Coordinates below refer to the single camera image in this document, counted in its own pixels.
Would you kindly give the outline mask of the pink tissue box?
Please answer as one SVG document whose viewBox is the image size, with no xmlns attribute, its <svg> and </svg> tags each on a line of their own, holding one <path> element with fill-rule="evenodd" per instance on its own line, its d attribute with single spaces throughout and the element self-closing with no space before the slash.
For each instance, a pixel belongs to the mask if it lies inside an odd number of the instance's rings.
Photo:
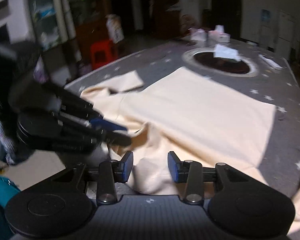
<svg viewBox="0 0 300 240">
<path fill-rule="evenodd" d="M 208 38 L 218 43 L 230 42 L 230 34 L 224 32 L 223 25 L 216 25 L 214 30 L 208 31 Z"/>
</svg>

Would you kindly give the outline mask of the glass door display cabinet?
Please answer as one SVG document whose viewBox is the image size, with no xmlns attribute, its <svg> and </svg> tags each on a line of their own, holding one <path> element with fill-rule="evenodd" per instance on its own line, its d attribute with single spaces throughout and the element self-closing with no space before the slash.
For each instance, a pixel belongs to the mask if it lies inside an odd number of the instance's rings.
<svg viewBox="0 0 300 240">
<path fill-rule="evenodd" d="M 76 37 L 69 0 L 28 0 L 36 39 L 44 51 Z"/>
</svg>

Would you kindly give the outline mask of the white paper bag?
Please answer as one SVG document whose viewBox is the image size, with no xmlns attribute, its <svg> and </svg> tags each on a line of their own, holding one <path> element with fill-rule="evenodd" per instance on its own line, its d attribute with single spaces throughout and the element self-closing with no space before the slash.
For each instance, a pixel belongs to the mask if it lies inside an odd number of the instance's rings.
<svg viewBox="0 0 300 240">
<path fill-rule="evenodd" d="M 124 39 L 124 35 L 119 16 L 109 14 L 106 18 L 106 26 L 110 40 L 112 40 L 114 44 L 121 42 Z"/>
</svg>

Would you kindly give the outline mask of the white remote control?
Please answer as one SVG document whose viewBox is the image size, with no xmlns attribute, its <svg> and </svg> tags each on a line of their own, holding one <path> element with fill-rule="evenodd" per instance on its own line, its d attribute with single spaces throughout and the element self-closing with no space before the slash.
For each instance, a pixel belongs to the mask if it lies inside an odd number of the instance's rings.
<svg viewBox="0 0 300 240">
<path fill-rule="evenodd" d="M 283 68 L 277 64 L 276 62 L 274 62 L 271 59 L 266 58 L 264 55 L 258 55 L 259 59 L 261 59 L 261 61 L 263 61 L 265 64 L 267 64 L 270 68 L 274 69 L 274 70 L 282 70 Z"/>
</svg>

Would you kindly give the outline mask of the small pink tissue pack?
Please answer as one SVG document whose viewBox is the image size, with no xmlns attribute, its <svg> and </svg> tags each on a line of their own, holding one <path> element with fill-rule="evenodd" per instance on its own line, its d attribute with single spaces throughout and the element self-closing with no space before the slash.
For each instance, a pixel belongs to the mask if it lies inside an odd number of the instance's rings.
<svg viewBox="0 0 300 240">
<path fill-rule="evenodd" d="M 195 41 L 195 42 L 206 42 L 207 39 L 207 35 L 205 30 L 203 29 L 196 29 L 196 28 L 190 28 L 190 38 L 191 41 Z"/>
</svg>

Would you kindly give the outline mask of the round induction cooktop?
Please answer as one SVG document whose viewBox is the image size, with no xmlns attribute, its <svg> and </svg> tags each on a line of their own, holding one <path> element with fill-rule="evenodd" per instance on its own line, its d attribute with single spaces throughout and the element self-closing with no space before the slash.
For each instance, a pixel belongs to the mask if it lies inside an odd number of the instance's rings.
<svg viewBox="0 0 300 240">
<path fill-rule="evenodd" d="M 191 66 L 232 77 L 258 76 L 258 66 L 251 59 L 239 56 L 239 61 L 214 57 L 213 48 L 196 48 L 183 53 L 182 59 Z"/>
</svg>

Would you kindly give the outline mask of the cream sweatshirt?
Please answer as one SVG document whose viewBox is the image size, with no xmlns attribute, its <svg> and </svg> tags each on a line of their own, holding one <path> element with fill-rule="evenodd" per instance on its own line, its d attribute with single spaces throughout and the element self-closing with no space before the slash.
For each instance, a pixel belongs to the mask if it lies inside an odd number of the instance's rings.
<svg viewBox="0 0 300 240">
<path fill-rule="evenodd" d="M 300 230 L 300 91 L 290 72 L 214 81 L 185 67 L 150 85 L 137 72 L 86 88 L 81 97 L 129 129 L 134 170 L 128 185 L 176 194 L 167 153 L 206 166 L 225 162 L 293 197 Z"/>
</svg>

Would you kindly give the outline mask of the white refrigerator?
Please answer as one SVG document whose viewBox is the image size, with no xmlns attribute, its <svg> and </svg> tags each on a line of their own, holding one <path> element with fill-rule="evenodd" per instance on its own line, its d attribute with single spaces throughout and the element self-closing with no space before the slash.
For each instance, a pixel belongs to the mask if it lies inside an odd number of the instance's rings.
<svg viewBox="0 0 300 240">
<path fill-rule="evenodd" d="M 278 16 L 275 53 L 279 57 L 283 57 L 286 60 L 289 60 L 291 48 L 293 45 L 294 27 L 294 17 L 280 10 Z"/>
</svg>

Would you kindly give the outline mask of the red plastic stool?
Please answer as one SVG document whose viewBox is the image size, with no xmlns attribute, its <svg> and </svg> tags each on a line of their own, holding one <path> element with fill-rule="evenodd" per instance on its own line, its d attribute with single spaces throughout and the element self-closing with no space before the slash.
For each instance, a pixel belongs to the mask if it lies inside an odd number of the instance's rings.
<svg viewBox="0 0 300 240">
<path fill-rule="evenodd" d="M 96 70 L 117 59 L 117 46 L 111 40 L 100 40 L 90 46 L 92 70 Z"/>
</svg>

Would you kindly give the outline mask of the white tissue paper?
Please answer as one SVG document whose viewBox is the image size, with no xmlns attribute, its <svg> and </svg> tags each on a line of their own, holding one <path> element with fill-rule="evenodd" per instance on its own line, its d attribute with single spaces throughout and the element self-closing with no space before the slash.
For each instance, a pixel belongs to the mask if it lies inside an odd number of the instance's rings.
<svg viewBox="0 0 300 240">
<path fill-rule="evenodd" d="M 221 44 L 215 45 L 214 51 L 213 51 L 213 57 L 234 60 L 236 62 L 241 61 L 241 57 L 239 55 L 238 50 L 226 47 Z"/>
</svg>

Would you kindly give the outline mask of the water dispenser with blue bottle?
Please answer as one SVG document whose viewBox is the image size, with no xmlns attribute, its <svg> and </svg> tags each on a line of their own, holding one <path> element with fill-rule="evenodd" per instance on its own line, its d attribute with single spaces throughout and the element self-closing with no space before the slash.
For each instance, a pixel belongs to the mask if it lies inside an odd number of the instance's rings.
<svg viewBox="0 0 300 240">
<path fill-rule="evenodd" d="M 260 29 L 259 29 L 259 46 L 268 49 L 271 43 L 271 13 L 269 10 L 261 10 Z"/>
</svg>

